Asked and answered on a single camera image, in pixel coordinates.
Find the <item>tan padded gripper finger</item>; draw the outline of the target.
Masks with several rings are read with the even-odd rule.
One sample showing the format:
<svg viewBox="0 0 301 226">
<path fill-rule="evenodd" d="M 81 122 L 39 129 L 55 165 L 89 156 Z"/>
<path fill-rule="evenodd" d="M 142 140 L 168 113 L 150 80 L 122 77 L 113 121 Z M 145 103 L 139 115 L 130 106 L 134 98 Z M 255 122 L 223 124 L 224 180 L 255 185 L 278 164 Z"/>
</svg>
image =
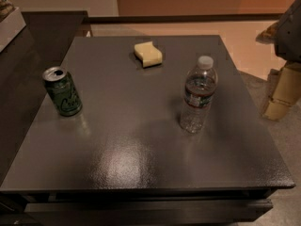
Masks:
<svg viewBox="0 0 301 226">
<path fill-rule="evenodd" d="M 301 98 L 301 64 L 288 61 L 271 78 L 272 93 L 263 110 L 263 116 L 272 121 L 283 119 Z"/>
</svg>

